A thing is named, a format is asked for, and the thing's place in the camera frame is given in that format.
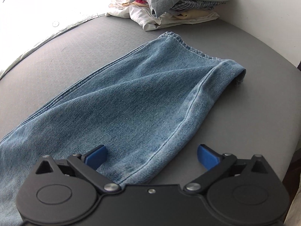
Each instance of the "jeans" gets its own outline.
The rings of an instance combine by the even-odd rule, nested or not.
[[[165,32],[80,80],[0,142],[0,225],[21,222],[16,194],[44,154],[64,159],[103,144],[99,173],[121,186],[151,179],[245,72]]]

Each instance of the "black object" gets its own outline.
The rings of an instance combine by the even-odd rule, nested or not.
[[[283,225],[289,206],[287,191],[261,155],[242,160],[200,145],[198,159],[211,169],[183,190],[179,185],[121,190],[83,163],[83,156],[40,158],[17,194],[23,225]]]

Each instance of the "beige fabric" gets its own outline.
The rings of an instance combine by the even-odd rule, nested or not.
[[[208,16],[210,13],[209,10],[202,9],[190,9],[185,12],[182,12],[180,15],[174,15],[177,19],[198,19],[201,17]]]
[[[112,15],[126,19],[130,18],[137,22],[144,31],[152,31],[182,24],[198,24],[215,20],[219,17],[219,15],[214,11],[210,11],[207,16],[196,19],[178,19],[169,13],[165,13],[159,18],[154,19],[150,16],[150,14],[150,8],[128,3],[128,0],[111,0],[111,4],[105,13],[105,16]]]
[[[138,7],[150,7],[148,4],[138,3],[136,1],[133,1],[132,3],[126,2],[126,3],[122,4],[122,6],[124,6],[124,7],[127,7],[129,5],[137,5]]]
[[[284,221],[285,226],[301,226],[301,175],[297,194],[288,210]]]

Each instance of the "gray table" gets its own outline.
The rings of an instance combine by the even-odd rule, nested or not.
[[[239,158],[263,154],[282,179],[300,136],[301,72],[219,19],[145,32],[130,19],[99,17],[60,35],[0,81],[0,138],[76,81],[165,31],[208,55],[237,61],[247,74],[240,86],[223,92],[194,138],[151,183],[184,185],[203,173],[200,143]]]

